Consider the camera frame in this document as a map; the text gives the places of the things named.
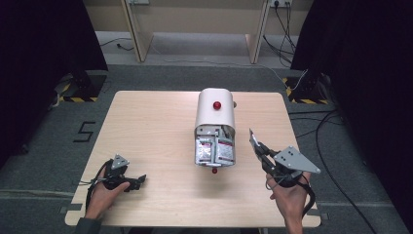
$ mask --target metal bracket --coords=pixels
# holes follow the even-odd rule
[[[304,171],[319,174],[321,170],[308,160],[293,146],[288,146],[285,150],[274,156],[274,160],[291,170]]]
[[[126,160],[124,157],[122,157],[119,154],[116,154],[115,159],[113,160],[113,163],[112,163],[112,170],[122,168],[122,167],[128,165],[129,163],[130,162],[128,160]]]

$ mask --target wooden table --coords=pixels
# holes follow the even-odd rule
[[[116,94],[81,180],[92,179],[119,153],[131,163],[125,176],[147,175],[140,190],[123,193],[104,225],[154,227],[281,227],[283,218],[269,199],[265,173],[249,143],[249,128],[274,150],[298,148],[280,94],[233,92],[236,158],[233,167],[195,165],[195,118],[199,92],[122,91]],[[72,204],[85,204],[79,186]],[[76,225],[85,213],[67,212]],[[320,218],[306,215],[305,227]]]

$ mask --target red button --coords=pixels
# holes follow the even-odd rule
[[[213,103],[213,108],[216,109],[216,110],[220,109],[221,108],[221,102],[219,102],[219,101],[214,102]]]

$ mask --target black curtain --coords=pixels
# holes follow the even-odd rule
[[[412,13],[409,0],[315,0],[291,68],[330,75],[355,143],[413,233]]]
[[[35,131],[66,74],[107,70],[81,0],[0,1],[0,166]]]

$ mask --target white cylindrical device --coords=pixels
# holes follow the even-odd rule
[[[228,90],[207,88],[200,92],[194,132],[197,165],[216,169],[235,164],[234,107]]]

